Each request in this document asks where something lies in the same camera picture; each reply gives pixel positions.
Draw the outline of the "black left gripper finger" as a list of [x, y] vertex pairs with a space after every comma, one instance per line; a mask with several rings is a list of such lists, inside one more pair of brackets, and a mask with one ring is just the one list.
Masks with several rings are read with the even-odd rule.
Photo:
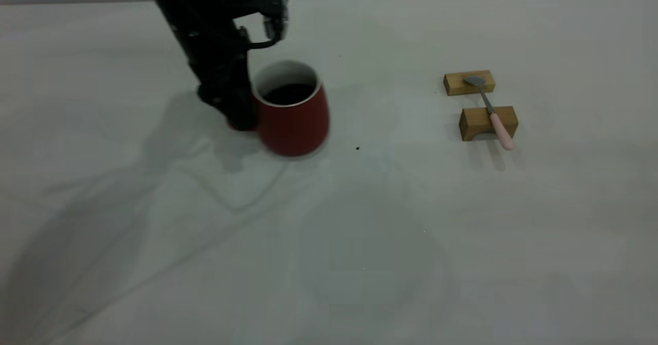
[[228, 118], [230, 113], [229, 90], [224, 88], [197, 88], [197, 96], [201, 102]]
[[240, 132], [251, 132], [257, 128], [257, 114], [251, 85], [231, 89], [226, 96], [226, 118], [231, 127]]

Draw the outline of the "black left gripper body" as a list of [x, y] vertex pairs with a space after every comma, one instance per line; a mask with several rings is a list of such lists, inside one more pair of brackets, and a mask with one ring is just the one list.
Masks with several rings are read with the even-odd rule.
[[197, 27], [178, 26], [178, 42], [198, 80], [200, 98], [236, 98], [251, 95], [244, 26], [233, 27], [227, 37], [215, 37]]

